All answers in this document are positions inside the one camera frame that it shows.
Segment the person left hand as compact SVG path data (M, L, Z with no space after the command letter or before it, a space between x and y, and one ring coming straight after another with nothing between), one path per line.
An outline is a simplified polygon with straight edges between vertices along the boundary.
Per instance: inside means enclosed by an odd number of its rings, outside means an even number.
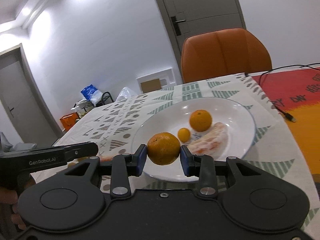
M19 193L1 177L1 239L14 239L28 226L18 211Z

